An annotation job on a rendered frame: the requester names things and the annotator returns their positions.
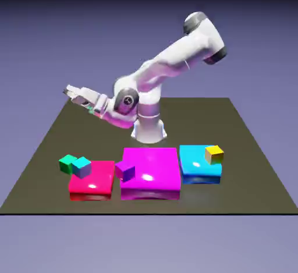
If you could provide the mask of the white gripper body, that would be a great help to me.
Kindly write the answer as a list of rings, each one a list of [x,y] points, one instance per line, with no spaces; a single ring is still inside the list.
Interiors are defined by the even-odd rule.
[[[76,98],[71,98],[71,102],[87,109],[93,109],[100,97],[100,93],[86,87],[81,89],[80,95]]]

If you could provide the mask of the small green cube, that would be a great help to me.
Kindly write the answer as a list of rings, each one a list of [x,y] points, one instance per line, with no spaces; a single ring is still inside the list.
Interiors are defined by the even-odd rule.
[[[59,168],[63,173],[67,173],[68,175],[71,175],[73,170],[72,170],[72,163],[77,160],[77,157],[74,157],[70,154],[62,157],[59,160]]]

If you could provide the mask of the small cyan cube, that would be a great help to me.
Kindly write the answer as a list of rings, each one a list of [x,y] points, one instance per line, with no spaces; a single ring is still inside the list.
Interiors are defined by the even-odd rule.
[[[72,162],[72,172],[82,179],[91,173],[91,161],[85,157],[80,157]]]

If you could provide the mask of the small purple cube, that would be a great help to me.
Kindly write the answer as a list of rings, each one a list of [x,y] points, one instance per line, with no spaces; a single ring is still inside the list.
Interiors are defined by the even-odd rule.
[[[135,165],[121,161],[115,164],[115,175],[121,182],[127,182],[135,177]]]

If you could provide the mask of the small yellow cube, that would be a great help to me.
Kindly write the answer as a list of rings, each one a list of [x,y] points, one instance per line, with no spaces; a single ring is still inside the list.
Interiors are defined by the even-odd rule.
[[[224,151],[218,146],[207,146],[205,148],[205,160],[210,165],[222,164],[224,158]]]

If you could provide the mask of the large red box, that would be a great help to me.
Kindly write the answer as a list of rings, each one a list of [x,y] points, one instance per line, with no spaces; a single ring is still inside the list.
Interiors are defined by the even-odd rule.
[[[71,201],[108,201],[115,173],[114,161],[91,161],[91,173],[84,178],[72,175],[68,185]]]

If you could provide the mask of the large magenta box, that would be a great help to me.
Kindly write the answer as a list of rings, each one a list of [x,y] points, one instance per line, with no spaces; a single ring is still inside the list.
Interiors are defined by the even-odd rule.
[[[180,199],[181,177],[176,148],[124,148],[122,163],[135,168],[135,176],[120,180],[122,200]]]

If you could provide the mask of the large cyan box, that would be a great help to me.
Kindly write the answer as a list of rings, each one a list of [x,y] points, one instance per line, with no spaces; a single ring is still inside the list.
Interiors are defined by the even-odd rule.
[[[179,159],[183,184],[220,184],[222,165],[210,165],[205,159],[208,145],[180,145]]]

